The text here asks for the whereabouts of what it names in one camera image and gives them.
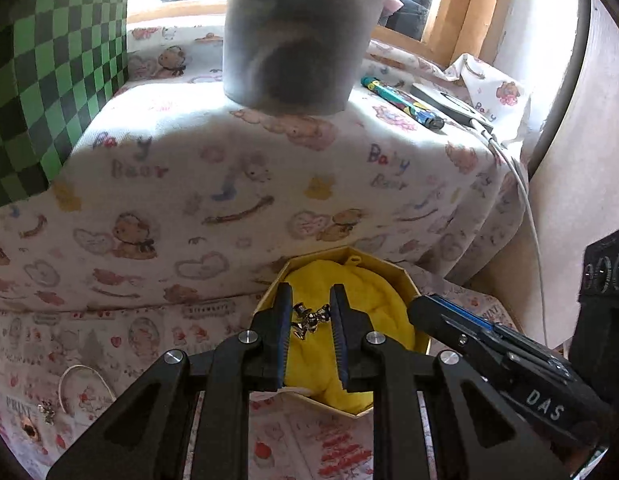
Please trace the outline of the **silver charm earring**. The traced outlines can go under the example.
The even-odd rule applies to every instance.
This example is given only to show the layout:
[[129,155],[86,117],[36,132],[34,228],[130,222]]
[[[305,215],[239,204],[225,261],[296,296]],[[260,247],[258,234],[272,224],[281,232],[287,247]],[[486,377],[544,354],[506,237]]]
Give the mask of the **silver charm earring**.
[[315,333],[321,323],[329,323],[331,319],[329,304],[314,311],[299,302],[292,307],[292,311],[291,328],[293,334],[301,340],[304,340],[307,334]]

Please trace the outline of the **round bronze black earring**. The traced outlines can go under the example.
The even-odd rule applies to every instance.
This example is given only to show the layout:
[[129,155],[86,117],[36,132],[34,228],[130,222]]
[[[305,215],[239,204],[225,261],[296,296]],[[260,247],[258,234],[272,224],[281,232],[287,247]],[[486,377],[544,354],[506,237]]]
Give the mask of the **round bronze black earring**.
[[22,417],[20,420],[20,426],[30,441],[40,442],[40,432],[29,417]]

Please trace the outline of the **silver bangle with charm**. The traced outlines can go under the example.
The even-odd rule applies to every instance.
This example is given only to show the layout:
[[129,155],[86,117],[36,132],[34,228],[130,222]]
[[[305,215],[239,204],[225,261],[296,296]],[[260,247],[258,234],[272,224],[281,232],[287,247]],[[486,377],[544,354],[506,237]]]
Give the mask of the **silver bangle with charm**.
[[92,422],[115,400],[114,389],[99,370],[73,364],[61,373],[55,400],[41,400],[37,409],[47,426],[55,425],[58,414]]

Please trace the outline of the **baby bear print cloth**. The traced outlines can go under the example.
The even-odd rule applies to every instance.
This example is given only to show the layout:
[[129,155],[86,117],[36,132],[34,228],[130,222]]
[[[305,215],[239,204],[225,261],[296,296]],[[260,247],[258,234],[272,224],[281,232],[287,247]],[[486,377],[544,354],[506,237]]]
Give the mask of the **baby bear print cloth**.
[[518,159],[359,87],[338,114],[270,116],[216,70],[137,81],[59,137],[50,188],[0,208],[0,309],[191,304],[340,246],[463,281],[523,218]]

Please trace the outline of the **green checkered box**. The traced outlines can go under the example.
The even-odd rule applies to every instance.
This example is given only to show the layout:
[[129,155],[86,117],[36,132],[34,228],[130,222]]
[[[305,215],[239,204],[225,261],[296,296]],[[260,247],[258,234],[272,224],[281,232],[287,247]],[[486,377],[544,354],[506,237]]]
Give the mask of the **green checkered box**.
[[0,207],[46,191],[127,79],[127,0],[14,0],[0,26]]

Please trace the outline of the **grey translucent plastic tub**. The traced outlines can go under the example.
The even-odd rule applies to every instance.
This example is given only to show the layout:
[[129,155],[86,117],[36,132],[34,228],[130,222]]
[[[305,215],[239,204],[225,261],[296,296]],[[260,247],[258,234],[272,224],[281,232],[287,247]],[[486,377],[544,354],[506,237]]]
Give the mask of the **grey translucent plastic tub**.
[[274,115],[341,112],[386,1],[227,0],[226,96]]

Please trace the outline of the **wooden window frame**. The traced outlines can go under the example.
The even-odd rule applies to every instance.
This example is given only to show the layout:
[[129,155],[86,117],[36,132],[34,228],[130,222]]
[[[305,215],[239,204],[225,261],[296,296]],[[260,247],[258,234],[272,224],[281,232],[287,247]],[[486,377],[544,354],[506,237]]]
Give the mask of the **wooden window frame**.
[[[464,54],[479,56],[509,1],[387,0],[363,61],[433,70]],[[224,47],[226,9],[227,0],[128,0],[128,45],[136,54],[161,52],[164,65],[178,47]]]

